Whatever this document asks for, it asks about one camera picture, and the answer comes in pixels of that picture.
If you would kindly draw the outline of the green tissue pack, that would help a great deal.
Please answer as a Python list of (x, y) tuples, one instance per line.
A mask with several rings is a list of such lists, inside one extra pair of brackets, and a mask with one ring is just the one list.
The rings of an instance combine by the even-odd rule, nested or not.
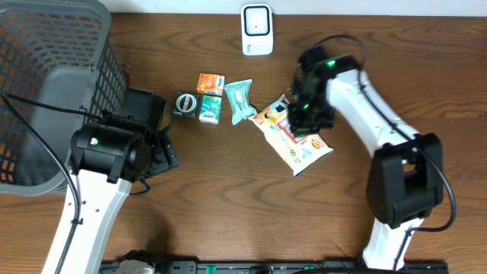
[(221, 108), (221, 97), (204, 95), (199, 113), (199, 121), (202, 123), (219, 124)]

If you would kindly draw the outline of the teal small snack packet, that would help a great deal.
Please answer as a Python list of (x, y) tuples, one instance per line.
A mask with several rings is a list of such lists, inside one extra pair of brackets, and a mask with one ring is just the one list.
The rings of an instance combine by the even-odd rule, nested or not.
[(224, 92), (228, 96), (232, 109), (231, 122), (238, 124), (241, 120), (257, 114), (257, 110), (250, 104), (250, 88), (252, 79), (235, 81), (224, 86)]

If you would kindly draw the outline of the large white snack bag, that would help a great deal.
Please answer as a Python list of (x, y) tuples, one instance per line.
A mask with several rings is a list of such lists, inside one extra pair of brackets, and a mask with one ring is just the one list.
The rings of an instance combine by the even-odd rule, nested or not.
[(263, 132), (266, 141), (275, 149), (296, 177), (312, 163), (334, 152), (323, 138), (315, 133), (296, 137), (288, 119), (289, 99), (282, 94), (250, 120)]

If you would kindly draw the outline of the white barcode scanner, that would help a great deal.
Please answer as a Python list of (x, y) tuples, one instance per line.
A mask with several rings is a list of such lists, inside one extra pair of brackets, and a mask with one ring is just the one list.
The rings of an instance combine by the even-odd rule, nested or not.
[(247, 4), (240, 10), (242, 52), (267, 56), (273, 51), (272, 9), (267, 4)]

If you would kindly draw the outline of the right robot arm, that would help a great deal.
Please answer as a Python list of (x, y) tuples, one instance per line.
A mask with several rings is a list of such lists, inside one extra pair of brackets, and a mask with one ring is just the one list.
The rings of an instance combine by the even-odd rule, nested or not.
[[(456, 217), (453, 191), (442, 168), (441, 141), (401, 119), (351, 55), (302, 54), (291, 94), (294, 103), (288, 108), (288, 118), (294, 136), (330, 129), (335, 114), (340, 113), (368, 150), (371, 168), (366, 199), (374, 224), (362, 261), (372, 269), (405, 269), (414, 233), (444, 231)], [(423, 227), (444, 196), (450, 199), (447, 223)]]

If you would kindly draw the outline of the dark green round-label box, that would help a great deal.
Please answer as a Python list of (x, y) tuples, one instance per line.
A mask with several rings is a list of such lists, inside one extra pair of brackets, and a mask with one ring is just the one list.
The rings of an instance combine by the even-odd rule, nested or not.
[(179, 92), (173, 113), (195, 119), (199, 109), (200, 96), (194, 93)]

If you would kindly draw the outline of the orange tissue pack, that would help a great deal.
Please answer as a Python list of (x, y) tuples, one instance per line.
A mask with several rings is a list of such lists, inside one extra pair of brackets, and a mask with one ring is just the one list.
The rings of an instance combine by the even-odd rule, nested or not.
[(224, 91), (224, 75), (200, 73), (196, 90), (199, 94), (221, 97)]

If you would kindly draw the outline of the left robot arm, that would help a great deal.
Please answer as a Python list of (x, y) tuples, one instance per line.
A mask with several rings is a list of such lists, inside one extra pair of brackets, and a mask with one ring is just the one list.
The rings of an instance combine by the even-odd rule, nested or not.
[(96, 273), (133, 183), (179, 165), (162, 114), (105, 116), (72, 136), (71, 184), (44, 273)]

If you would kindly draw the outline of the grey plastic mesh basket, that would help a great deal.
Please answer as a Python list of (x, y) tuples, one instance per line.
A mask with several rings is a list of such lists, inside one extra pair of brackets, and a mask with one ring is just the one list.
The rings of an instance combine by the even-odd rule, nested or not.
[(1, 3), (1, 191), (65, 190), (73, 133), (120, 109), (127, 80), (95, 0)]

